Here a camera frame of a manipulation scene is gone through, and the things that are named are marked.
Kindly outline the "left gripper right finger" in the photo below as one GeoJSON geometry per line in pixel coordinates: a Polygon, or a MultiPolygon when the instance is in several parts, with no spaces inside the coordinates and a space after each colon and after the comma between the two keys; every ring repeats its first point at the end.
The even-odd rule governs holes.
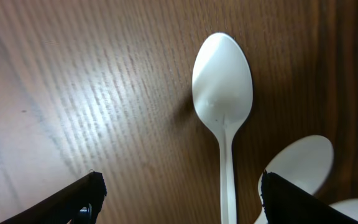
{"type": "Polygon", "coordinates": [[[358,222],[274,172],[263,172],[261,196],[267,221],[271,224],[358,222]]]}

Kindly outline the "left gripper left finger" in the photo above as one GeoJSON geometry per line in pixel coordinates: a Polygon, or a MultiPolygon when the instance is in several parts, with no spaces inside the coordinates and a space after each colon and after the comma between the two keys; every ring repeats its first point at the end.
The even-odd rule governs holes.
{"type": "Polygon", "coordinates": [[[107,196],[102,173],[92,171],[1,224],[92,223],[95,224],[107,196]]]}

